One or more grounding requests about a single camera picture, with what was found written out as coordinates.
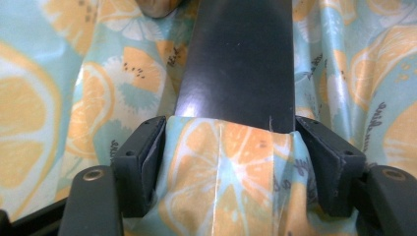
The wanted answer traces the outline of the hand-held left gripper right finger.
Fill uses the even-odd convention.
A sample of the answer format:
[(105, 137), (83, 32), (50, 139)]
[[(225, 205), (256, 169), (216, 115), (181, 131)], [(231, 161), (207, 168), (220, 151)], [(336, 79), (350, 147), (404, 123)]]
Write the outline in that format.
[(363, 175), (365, 154), (319, 121), (297, 116), (296, 130), (308, 149), (324, 213), (349, 217), (351, 182)]

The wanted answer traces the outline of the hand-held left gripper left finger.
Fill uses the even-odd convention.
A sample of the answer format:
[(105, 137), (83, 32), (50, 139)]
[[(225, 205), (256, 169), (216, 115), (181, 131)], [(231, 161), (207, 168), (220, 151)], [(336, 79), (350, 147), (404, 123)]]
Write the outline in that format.
[(145, 216), (155, 200), (166, 118), (143, 122), (112, 157), (119, 207), (124, 217)]

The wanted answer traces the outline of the teal orange-print fabric bag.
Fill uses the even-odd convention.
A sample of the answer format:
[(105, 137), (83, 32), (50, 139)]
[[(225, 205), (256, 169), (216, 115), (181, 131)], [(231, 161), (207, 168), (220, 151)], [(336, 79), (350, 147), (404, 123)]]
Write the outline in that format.
[[(150, 213), (128, 236), (357, 236), (321, 209), (298, 133), (177, 116), (201, 0), (0, 0), (0, 208), (22, 218), (168, 119)], [(292, 0), (295, 111), (417, 178), (417, 0)]]

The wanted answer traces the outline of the black box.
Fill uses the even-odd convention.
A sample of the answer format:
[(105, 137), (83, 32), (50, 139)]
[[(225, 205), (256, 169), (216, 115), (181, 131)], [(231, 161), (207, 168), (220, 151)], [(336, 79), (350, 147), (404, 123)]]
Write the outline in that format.
[(175, 114), (295, 130), (292, 0), (201, 0)]

